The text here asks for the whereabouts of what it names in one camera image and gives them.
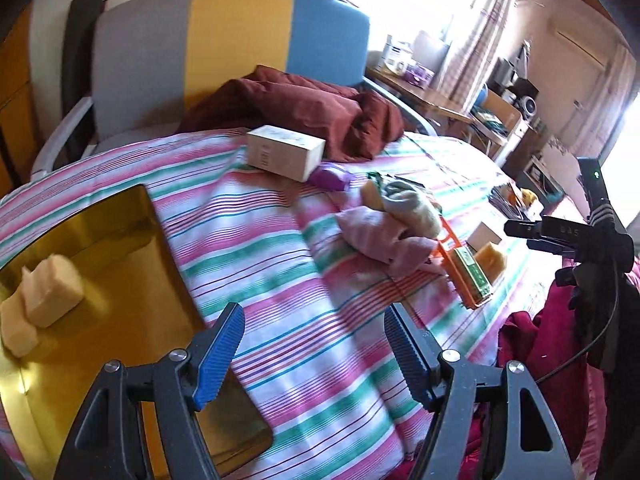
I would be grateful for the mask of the pink patterned curtain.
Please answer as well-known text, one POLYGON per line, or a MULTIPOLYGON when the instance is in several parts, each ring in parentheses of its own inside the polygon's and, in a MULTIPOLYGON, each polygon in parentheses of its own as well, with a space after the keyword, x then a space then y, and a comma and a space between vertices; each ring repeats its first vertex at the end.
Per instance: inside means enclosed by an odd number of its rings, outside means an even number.
POLYGON ((480 0, 465 24, 464 35, 452 43, 437 90, 463 113, 471 110, 480 87, 494 65, 515 0, 480 0))

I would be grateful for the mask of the wooden side desk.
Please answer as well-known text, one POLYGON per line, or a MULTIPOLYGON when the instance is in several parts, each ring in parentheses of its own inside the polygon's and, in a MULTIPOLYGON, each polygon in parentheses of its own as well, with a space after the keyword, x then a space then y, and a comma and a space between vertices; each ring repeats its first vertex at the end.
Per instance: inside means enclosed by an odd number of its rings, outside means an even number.
POLYGON ((486 92, 486 98, 480 106, 502 122, 506 128, 504 136, 490 130, 471 112, 465 113, 460 105, 431 88, 420 89, 396 75, 376 68, 368 67, 366 75, 397 93, 414 110, 432 122, 439 133, 465 140, 499 166, 506 162, 526 133, 528 122, 521 112, 491 90, 486 92))

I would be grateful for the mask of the gold tin tray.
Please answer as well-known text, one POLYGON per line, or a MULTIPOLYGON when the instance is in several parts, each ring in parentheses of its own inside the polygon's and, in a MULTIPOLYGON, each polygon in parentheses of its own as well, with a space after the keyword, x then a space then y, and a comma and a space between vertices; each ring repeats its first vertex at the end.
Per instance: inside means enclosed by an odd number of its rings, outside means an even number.
MULTIPOLYGON (((105 363, 155 363, 213 326, 198 314, 143 185, 100 200, 23 249, 2 268, 2 302, 22 287, 24 266, 32 271, 52 254, 76 266, 84 299, 40 330, 38 346, 24 358, 1 343, 2 408, 36 479, 56 479, 70 428, 105 363)), ((152 479, 172 479, 154 405, 141 409, 152 479)), ((220 477, 270 448, 271 429, 231 366, 196 419, 220 477)))

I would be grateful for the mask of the small white box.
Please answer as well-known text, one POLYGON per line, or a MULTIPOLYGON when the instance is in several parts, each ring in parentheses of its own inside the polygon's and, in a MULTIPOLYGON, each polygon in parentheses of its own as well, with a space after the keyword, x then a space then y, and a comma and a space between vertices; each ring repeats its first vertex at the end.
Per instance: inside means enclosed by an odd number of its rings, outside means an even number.
POLYGON ((486 244, 499 245, 503 240, 504 234, 502 229, 498 229, 495 226, 491 226, 484 221, 481 221, 475 230, 469 235, 466 240, 474 252, 479 252, 486 244))

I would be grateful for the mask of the wooden wardrobe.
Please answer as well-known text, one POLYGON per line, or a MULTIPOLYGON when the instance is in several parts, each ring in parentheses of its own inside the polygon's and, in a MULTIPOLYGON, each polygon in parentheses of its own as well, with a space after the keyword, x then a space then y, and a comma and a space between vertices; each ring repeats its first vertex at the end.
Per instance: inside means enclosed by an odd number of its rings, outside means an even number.
POLYGON ((1 195, 29 181, 43 146, 30 76, 31 17, 29 3, 1 43, 1 195))

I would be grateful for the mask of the orange plastic rack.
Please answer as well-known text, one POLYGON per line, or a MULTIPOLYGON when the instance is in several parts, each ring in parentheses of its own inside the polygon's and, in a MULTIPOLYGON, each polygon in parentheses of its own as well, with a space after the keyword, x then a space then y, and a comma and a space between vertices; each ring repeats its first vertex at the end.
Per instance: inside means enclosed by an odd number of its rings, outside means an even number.
POLYGON ((468 245, 458 239, 444 217, 440 217, 440 221, 442 230, 437 237, 435 255, 442 260, 440 265, 454 284, 462 304, 475 310, 489 300, 492 294, 490 281, 468 245))

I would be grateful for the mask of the pale blue yellow sock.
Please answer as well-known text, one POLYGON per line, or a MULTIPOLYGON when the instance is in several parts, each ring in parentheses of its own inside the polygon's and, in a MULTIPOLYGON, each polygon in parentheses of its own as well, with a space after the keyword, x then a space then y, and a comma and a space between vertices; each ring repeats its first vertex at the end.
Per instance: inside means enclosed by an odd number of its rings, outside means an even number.
POLYGON ((420 188, 409 182, 367 180, 359 193, 364 206, 390 214, 412 235, 436 240, 442 230, 439 210, 420 188))

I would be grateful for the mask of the black rolled mat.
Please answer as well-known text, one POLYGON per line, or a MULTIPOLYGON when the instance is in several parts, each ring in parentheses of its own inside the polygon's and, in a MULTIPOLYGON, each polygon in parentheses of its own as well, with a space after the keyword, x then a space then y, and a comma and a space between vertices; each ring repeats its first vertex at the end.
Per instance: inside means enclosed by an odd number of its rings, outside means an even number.
MULTIPOLYGON (((91 91, 91 63, 96 21, 106 0, 73 0, 68 8, 64 30, 60 76, 63 116, 91 91)), ((76 162, 88 146, 96 126, 91 112, 81 118, 64 144, 68 162, 76 162)))

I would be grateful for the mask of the green tea box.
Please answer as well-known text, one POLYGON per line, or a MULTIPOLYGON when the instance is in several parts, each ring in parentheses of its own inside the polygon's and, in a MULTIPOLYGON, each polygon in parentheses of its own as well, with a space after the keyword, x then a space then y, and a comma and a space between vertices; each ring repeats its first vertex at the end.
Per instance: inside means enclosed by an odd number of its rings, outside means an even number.
POLYGON ((484 302, 491 294, 491 284, 469 248, 466 246, 452 248, 448 256, 473 301, 476 304, 484 302))

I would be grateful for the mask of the dark red cloth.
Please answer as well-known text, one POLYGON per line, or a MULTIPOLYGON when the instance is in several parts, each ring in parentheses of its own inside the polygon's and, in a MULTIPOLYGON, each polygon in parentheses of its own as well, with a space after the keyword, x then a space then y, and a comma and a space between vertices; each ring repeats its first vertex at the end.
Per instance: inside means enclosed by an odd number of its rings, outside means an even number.
POLYGON ((374 159, 405 131, 399 107, 373 90, 326 84, 258 65, 186 112, 178 133, 270 125, 326 141, 332 162, 374 159))

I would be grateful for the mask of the orange snack wrapper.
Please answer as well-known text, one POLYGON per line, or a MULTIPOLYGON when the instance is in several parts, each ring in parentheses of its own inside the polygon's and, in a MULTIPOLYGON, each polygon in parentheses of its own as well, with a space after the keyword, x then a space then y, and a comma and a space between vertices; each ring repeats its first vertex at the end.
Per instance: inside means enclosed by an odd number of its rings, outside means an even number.
POLYGON ((529 210, 539 200, 538 195, 532 190, 519 188, 513 183, 508 184, 506 199, 512 206, 521 210, 529 210))

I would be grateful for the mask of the yellow sponge block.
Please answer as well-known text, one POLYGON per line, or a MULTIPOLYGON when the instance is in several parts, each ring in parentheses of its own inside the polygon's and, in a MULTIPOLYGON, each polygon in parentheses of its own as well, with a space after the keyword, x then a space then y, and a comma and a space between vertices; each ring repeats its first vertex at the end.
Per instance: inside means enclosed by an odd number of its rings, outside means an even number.
POLYGON ((78 306, 85 297, 84 282, 65 256, 52 254, 34 270, 22 269, 26 316, 38 328, 47 328, 78 306))
POLYGON ((1 339, 17 359, 27 356, 39 344, 37 327, 26 316, 21 286, 1 304, 1 339))

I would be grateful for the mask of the cream tea box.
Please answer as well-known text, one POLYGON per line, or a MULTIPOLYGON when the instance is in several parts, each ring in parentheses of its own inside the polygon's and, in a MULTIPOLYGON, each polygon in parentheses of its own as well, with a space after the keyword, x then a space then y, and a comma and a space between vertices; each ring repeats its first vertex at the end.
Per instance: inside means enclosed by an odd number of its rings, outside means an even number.
POLYGON ((246 134, 247 163, 255 168, 306 182, 322 161, 326 141, 298 131, 265 125, 246 134))

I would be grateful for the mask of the pink striped towel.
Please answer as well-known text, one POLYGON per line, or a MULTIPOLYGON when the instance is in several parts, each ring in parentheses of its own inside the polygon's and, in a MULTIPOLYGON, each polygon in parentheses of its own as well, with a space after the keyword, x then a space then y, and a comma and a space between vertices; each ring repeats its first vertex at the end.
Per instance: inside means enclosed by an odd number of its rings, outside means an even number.
POLYGON ((432 258, 436 242, 410 234, 387 212, 359 206, 339 212, 335 219, 345 242, 360 254, 385 264, 393 278, 404 278, 416 271, 446 273, 432 258))

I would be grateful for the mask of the striped tablecloth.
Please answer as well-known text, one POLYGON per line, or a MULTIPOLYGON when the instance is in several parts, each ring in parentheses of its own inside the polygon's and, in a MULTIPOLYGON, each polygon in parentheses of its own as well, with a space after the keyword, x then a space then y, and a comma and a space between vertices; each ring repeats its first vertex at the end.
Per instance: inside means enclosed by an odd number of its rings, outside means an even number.
POLYGON ((443 347, 491 363, 499 327, 542 308, 561 263, 508 238, 506 273, 477 310, 442 276, 390 278, 337 226, 337 213, 359 204, 356 190, 323 192, 248 166, 241 131, 115 148, 22 186, 1 202, 2 258, 136 184, 148 189, 202 318, 230 301, 244 307, 233 367, 274 440, 241 479, 384 478, 431 420, 390 351, 384 309, 403 302, 443 347))

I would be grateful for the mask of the purple sachet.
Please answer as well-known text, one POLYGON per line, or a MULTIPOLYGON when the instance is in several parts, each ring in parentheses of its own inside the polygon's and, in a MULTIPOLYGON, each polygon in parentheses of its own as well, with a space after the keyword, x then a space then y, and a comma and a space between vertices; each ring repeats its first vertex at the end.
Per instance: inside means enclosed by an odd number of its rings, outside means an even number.
POLYGON ((335 165, 320 165, 309 176, 307 182, 316 188, 329 192, 344 192, 354 180, 354 176, 335 165))

